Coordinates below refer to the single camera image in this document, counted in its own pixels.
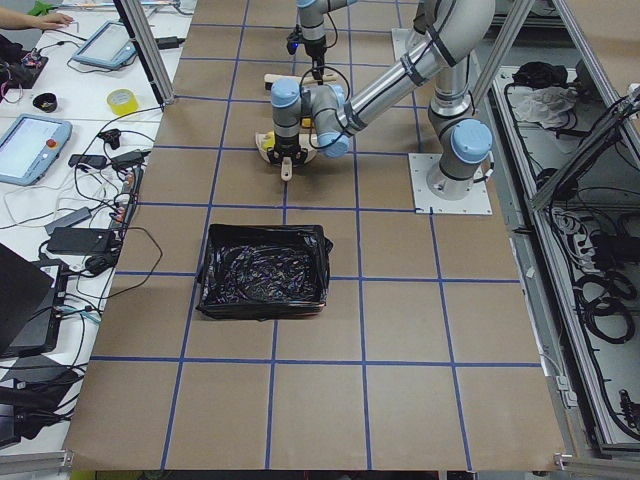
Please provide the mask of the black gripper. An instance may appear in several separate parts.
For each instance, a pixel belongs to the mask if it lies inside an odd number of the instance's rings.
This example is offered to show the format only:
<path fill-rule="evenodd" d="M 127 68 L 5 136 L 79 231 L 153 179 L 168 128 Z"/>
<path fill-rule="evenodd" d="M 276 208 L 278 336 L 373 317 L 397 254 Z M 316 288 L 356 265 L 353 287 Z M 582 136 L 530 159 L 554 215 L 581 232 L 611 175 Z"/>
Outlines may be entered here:
<path fill-rule="evenodd" d="M 293 166 L 304 165 L 308 161 L 308 150 L 301 146 L 274 146 L 266 151 L 267 162 L 272 165 L 281 165 L 289 159 Z"/>
<path fill-rule="evenodd" d="M 305 52 L 311 59 L 311 75 L 322 83 L 324 78 L 325 54 L 327 45 L 325 40 L 306 40 L 304 42 Z"/>

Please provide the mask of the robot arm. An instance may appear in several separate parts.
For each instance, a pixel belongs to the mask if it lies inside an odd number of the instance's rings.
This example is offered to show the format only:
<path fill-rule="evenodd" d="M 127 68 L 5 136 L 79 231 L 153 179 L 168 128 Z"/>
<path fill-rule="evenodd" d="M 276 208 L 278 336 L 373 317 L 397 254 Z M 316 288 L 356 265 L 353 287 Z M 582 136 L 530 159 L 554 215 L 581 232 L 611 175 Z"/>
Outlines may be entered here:
<path fill-rule="evenodd" d="M 495 12 L 492 1 L 422 1 L 405 52 L 385 73 L 362 91 L 350 95 L 341 86 L 325 84 L 327 66 L 324 20 L 346 7 L 344 1 L 299 1 L 300 23 L 289 37 L 290 50 L 303 44 L 312 59 L 309 74 L 318 81 L 283 77 L 271 87 L 273 145 L 263 147 L 263 158 L 291 170 L 317 151 L 328 158 L 346 154 L 350 140 L 417 88 L 435 81 L 429 119 L 438 135 L 442 155 L 427 175 L 427 186 L 445 200 L 461 200 L 487 159 L 493 137 L 474 119 L 467 79 L 467 60 L 484 38 Z"/>
<path fill-rule="evenodd" d="M 297 0 L 296 7 L 301 29 L 301 42 L 312 61 L 312 76 L 323 82 L 325 53 L 327 51 L 325 16 L 356 3 L 357 0 Z"/>

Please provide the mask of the person hand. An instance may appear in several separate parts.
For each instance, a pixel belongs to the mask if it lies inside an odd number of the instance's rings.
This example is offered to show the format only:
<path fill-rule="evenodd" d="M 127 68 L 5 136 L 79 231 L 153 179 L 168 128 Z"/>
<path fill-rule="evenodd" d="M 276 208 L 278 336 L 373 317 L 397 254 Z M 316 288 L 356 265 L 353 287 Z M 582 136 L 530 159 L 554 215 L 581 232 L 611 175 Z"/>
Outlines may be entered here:
<path fill-rule="evenodd" d="M 73 22 L 73 17 L 63 13 L 48 13 L 31 17 L 32 27 L 42 31 L 59 30 L 70 26 Z"/>

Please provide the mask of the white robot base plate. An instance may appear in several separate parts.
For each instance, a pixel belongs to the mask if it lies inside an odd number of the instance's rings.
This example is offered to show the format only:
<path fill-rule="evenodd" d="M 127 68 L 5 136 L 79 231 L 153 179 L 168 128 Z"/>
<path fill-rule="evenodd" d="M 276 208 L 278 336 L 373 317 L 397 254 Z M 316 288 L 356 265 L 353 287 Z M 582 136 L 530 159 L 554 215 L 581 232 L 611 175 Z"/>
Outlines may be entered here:
<path fill-rule="evenodd" d="M 447 177 L 440 175 L 440 157 L 437 153 L 408 154 L 415 212 L 435 215 L 492 215 L 483 167 L 476 169 L 473 180 L 452 184 Z"/>

